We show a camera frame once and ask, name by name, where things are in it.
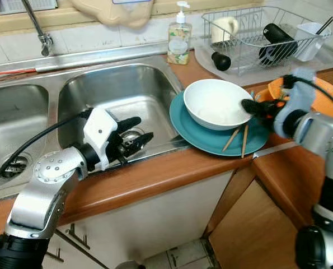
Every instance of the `mug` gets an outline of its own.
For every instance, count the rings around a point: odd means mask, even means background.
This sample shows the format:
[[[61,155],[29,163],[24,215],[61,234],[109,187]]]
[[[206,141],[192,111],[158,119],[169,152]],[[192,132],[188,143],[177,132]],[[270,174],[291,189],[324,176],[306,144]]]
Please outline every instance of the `mug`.
[[[212,43],[230,40],[231,35],[236,35],[237,32],[238,21],[234,17],[218,18],[217,20],[213,21],[213,25],[211,27]]]

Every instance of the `blue plate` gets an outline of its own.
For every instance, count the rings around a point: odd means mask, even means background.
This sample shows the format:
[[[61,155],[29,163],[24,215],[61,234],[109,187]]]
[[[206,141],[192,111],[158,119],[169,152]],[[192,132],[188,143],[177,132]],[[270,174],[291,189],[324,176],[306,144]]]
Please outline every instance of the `blue plate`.
[[[241,156],[243,129],[237,134],[224,152],[223,147],[232,136],[234,129],[214,131],[199,125],[192,119],[184,104],[184,92],[179,93],[170,106],[172,125],[178,133],[193,146],[211,154],[220,156]],[[248,122],[249,130],[245,154],[250,154],[266,144],[269,132],[255,118]]]

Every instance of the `stainless steel sink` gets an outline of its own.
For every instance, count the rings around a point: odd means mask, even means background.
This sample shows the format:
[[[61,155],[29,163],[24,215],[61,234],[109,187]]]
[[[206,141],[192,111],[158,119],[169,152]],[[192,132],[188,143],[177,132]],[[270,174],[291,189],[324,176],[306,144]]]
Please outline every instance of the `stainless steel sink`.
[[[116,120],[141,117],[141,124],[123,134],[126,140],[154,132],[153,140],[129,157],[130,162],[184,148],[187,144],[177,136],[168,116],[171,100],[181,90],[180,82],[162,57],[0,82],[0,165],[33,135],[89,107],[105,108]],[[75,120],[20,155],[4,173],[0,198],[14,195],[24,187],[38,157],[81,143],[84,124],[85,120]]]

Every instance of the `soap dispenser pump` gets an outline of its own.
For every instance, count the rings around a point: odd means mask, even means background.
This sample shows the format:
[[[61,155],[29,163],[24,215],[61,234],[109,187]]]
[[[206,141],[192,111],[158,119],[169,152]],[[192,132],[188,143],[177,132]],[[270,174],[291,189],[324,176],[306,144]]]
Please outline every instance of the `soap dispenser pump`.
[[[174,64],[188,64],[190,55],[190,41],[192,25],[186,23],[184,8],[190,8],[186,1],[178,1],[180,12],[176,16],[176,22],[168,28],[167,61]]]

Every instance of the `red hose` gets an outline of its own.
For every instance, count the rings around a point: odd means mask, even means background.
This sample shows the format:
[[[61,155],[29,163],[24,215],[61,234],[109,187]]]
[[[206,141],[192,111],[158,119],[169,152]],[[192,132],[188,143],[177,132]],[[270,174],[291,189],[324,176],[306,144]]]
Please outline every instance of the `red hose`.
[[[9,75],[9,74],[19,74],[19,73],[31,73],[36,72],[36,69],[22,69],[22,70],[13,70],[13,71],[3,71],[0,72],[0,75]]]

